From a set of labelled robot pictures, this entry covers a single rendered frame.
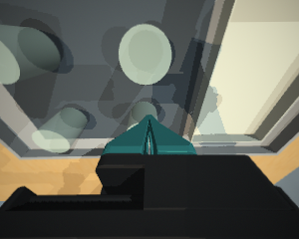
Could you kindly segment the clear glass jar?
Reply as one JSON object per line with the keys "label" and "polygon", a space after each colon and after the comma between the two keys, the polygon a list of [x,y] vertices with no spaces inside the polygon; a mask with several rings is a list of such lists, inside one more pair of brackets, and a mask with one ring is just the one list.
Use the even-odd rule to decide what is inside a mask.
{"label": "clear glass jar", "polygon": [[0,24],[0,84],[14,84],[53,70],[60,54],[43,32]]}
{"label": "clear glass jar", "polygon": [[153,115],[157,120],[157,113],[154,105],[148,102],[136,103],[131,109],[127,130],[140,123],[146,115]]}
{"label": "clear glass jar", "polygon": [[140,85],[151,85],[167,73],[171,46],[161,29],[139,24],[124,34],[119,46],[119,60],[129,79]]}
{"label": "clear glass jar", "polygon": [[34,131],[32,139],[45,150],[57,153],[66,152],[87,122],[82,112],[73,108],[64,108]]}

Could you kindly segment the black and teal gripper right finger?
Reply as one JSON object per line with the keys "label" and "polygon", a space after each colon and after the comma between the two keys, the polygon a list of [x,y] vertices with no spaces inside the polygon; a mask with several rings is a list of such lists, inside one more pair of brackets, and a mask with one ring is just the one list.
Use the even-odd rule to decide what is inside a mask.
{"label": "black and teal gripper right finger", "polygon": [[[152,145],[153,142],[153,145]],[[197,154],[191,142],[149,115],[150,154]]]}

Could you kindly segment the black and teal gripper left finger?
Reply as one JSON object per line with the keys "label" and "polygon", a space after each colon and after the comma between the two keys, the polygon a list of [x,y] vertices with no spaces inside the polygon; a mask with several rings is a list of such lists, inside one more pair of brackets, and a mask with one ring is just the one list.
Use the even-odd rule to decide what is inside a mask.
{"label": "black and teal gripper left finger", "polygon": [[140,123],[108,142],[105,145],[102,155],[106,153],[145,154],[145,143],[146,154],[149,154],[149,141],[150,115],[146,115]]}

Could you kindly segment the beige shallow tray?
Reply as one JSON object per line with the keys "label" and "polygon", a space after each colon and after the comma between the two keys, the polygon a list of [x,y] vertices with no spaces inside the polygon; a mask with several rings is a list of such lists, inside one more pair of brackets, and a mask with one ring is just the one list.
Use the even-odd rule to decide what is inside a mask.
{"label": "beige shallow tray", "polygon": [[298,99],[299,0],[224,0],[190,142],[262,141]]}

